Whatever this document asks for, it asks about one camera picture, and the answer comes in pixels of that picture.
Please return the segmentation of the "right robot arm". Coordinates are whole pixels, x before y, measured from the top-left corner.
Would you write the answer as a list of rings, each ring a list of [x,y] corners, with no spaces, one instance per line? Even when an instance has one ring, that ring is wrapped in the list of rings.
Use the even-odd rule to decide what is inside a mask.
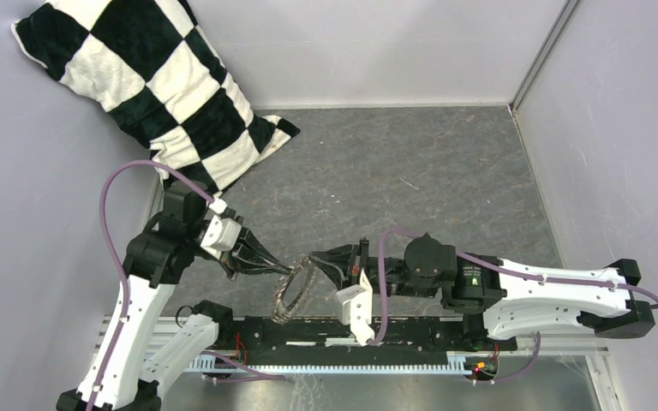
[[[438,298],[442,308],[462,316],[460,336],[472,349],[567,329],[633,339],[655,326],[658,295],[640,286],[633,259],[570,270],[463,252],[429,234],[407,237],[400,258],[383,247],[371,256],[367,240],[308,256],[335,285],[339,320],[362,345],[385,339],[393,296]]]

